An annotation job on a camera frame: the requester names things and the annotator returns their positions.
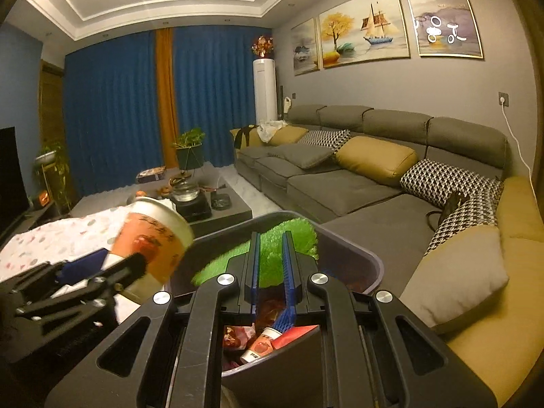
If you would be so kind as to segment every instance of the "orange curtain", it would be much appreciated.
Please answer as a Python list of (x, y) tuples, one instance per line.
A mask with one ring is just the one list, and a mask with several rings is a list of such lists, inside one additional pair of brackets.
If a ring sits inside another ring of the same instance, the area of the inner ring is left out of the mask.
[(158, 29), (156, 34), (157, 97), (160, 137), (167, 169), (177, 167), (176, 150), (172, 143), (179, 133), (176, 98), (173, 88), (172, 41), (173, 29)]

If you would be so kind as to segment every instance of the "power cord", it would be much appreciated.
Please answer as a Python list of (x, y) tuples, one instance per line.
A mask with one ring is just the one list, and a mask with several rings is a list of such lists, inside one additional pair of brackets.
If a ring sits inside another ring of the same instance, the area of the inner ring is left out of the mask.
[(518, 153), (519, 153), (519, 155), (520, 155), (521, 162), (524, 164), (525, 167), (527, 167), (527, 170), (529, 171), (529, 184), (531, 185), (532, 195), (535, 197), (535, 201), (538, 203), (537, 194), (535, 193), (535, 188), (532, 186), (532, 170), (531, 170), (531, 167), (529, 167), (529, 165), (525, 162), (525, 160), (523, 159), (523, 156), (521, 155), (520, 142), (519, 142), (519, 140), (516, 138), (516, 135), (513, 134), (513, 132), (512, 132), (512, 127), (510, 127), (510, 123), (508, 122), (507, 114), (506, 114), (506, 112), (504, 111), (504, 102), (505, 102), (506, 100), (504, 99), (504, 97), (500, 97), (500, 98), (499, 98), (499, 101), (500, 101), (500, 107), (501, 107), (502, 110), (503, 110), (504, 120), (507, 122), (508, 131), (510, 132), (510, 134), (512, 135), (512, 138), (514, 139), (514, 141), (515, 141), (516, 144), (517, 144), (517, 151), (518, 151)]

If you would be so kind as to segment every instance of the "blue curtain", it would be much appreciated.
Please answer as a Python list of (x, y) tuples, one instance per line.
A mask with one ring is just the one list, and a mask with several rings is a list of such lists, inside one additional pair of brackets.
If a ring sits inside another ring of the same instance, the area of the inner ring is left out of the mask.
[(154, 48), (150, 31), (66, 57), (66, 142), (82, 196), (133, 184), (162, 164)]
[(232, 164), (229, 130), (255, 124), (251, 45), (270, 29), (243, 26), (176, 28), (173, 72), (180, 132), (200, 127), (206, 133), (206, 161)]

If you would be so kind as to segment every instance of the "ceiling molding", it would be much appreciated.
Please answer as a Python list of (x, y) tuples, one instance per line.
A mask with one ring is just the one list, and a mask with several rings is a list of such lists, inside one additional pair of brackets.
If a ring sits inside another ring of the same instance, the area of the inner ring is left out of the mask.
[(192, 16), (262, 18), (282, 0), (153, 0), (119, 6), (87, 17), (82, 16), (70, 0), (65, 0), (81, 20), (80, 25), (72, 24), (50, 0), (27, 1), (77, 41), (110, 29), (159, 19)]

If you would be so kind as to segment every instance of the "gray trash bin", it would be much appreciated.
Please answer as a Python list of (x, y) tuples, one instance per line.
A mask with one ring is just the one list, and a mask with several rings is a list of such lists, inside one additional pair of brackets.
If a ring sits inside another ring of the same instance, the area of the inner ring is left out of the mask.
[[(168, 290), (174, 295), (194, 291), (192, 277), (210, 261), (250, 240), (252, 232), (264, 233), (294, 218), (303, 216), (278, 211), (197, 238), (172, 275)], [(374, 291), (384, 275), (380, 258), (311, 223), (318, 238), (319, 271), (339, 279), (353, 291)], [(320, 408), (321, 360), (321, 333), (316, 328), (258, 361), (223, 372), (221, 383), (235, 394), (240, 408)]]

